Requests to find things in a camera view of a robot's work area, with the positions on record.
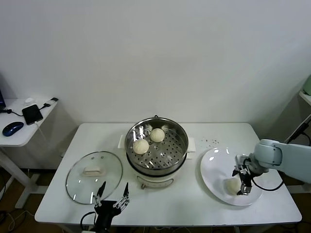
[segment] white table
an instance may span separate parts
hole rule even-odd
[[[118,188],[108,199],[118,200],[129,182],[130,203],[113,219],[114,226],[241,226],[301,220],[301,214],[285,186],[276,192],[264,192],[251,206],[238,207],[219,201],[204,185],[199,162],[207,150],[224,146],[238,153],[253,151],[259,139],[249,124],[181,124],[188,136],[194,137],[196,152],[193,159],[185,161],[178,179],[163,189],[141,189],[127,162],[125,150],[117,148],[121,134],[132,126],[129,123],[82,124],[35,214],[36,221],[55,223],[69,231],[66,224],[79,224],[85,213],[93,211],[92,205],[72,201],[66,193],[65,183],[67,173],[76,161],[101,150],[118,155],[124,169]],[[275,170],[262,177],[267,188],[274,188],[281,182]],[[86,217],[84,224],[92,225],[93,216]]]
[[[25,100],[23,99],[5,99],[7,109],[12,109],[13,112],[16,112],[17,114],[22,115],[21,110],[27,106],[24,105]],[[48,101],[47,100],[36,100],[36,104],[38,107],[42,107],[43,104]],[[32,124],[27,125],[25,122],[25,119],[23,116],[17,116],[13,113],[7,114],[7,113],[1,113],[0,114],[0,130],[7,126],[8,124],[15,122],[15,121],[21,121],[24,123],[24,127],[21,128],[19,131],[17,131],[15,134],[13,134],[10,137],[6,137],[0,133],[0,147],[22,147],[26,145],[29,140],[32,138],[34,133],[38,130],[38,126],[40,126],[46,117],[50,114],[50,112],[53,110],[53,108],[56,106],[56,104],[53,104],[50,107],[44,108],[41,111],[43,119],[41,121],[38,121],[38,125]],[[10,159],[9,156],[5,154],[3,150],[0,151],[0,165],[8,171],[12,177],[9,179],[9,181],[6,183],[6,187],[10,186],[13,179],[17,179],[22,185],[25,186],[25,189],[20,196],[19,200],[17,201],[15,208],[22,208],[30,194],[44,194],[47,190],[47,186],[38,186],[35,184],[37,179],[39,178],[39,175],[34,174],[31,179],[26,176],[19,168],[16,166]],[[3,195],[4,190],[0,192],[0,197]]]

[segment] table leg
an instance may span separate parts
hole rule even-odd
[[[48,186],[38,186],[35,182],[38,180],[39,175],[34,174],[31,179],[22,172],[18,166],[16,166],[3,151],[0,151],[0,165],[8,171],[13,178],[17,179],[22,185],[25,186],[23,193],[16,202],[15,208],[23,208],[27,198],[30,194],[45,194]]]
[[[40,176],[39,174],[34,174],[31,177],[31,180],[35,183],[38,180],[39,176]],[[18,201],[15,204],[15,208],[16,209],[23,208],[30,194],[45,194],[47,190],[48,190],[48,186],[36,185],[34,188],[25,187],[23,193],[20,195]]]
[[[4,193],[8,190],[8,187],[10,187],[11,183],[13,182],[14,177],[11,176],[10,179],[8,180],[8,182],[5,184],[5,190],[4,188],[1,190],[0,192],[0,198],[4,195]]]
[[[26,174],[13,163],[12,160],[10,160],[8,156],[3,153],[3,151],[0,151],[0,165],[15,179],[17,179],[23,186],[35,188],[35,183],[31,179],[29,179],[29,177],[26,176]]]

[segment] robotic hand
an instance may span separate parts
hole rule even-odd
[[[311,147],[284,144],[274,140],[263,139],[256,146],[254,153],[249,156],[237,155],[235,157],[235,169],[232,176],[239,174],[241,179],[241,190],[237,195],[248,195],[251,192],[254,177],[260,176],[276,169],[286,175],[306,183],[311,183]]]
[[[97,219],[94,224],[94,228],[92,228],[89,232],[84,233],[109,233],[109,228],[112,222],[112,218],[119,215],[130,202],[129,192],[128,192],[128,183],[126,184],[124,193],[122,198],[119,201],[115,200],[101,200],[101,196],[104,192],[106,186],[106,181],[103,185],[98,189],[98,192],[95,198],[95,206],[94,209],[97,213]]]

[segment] white wall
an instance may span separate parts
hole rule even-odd
[[[309,0],[0,2],[7,97],[80,122],[249,122],[266,135],[311,74]]]

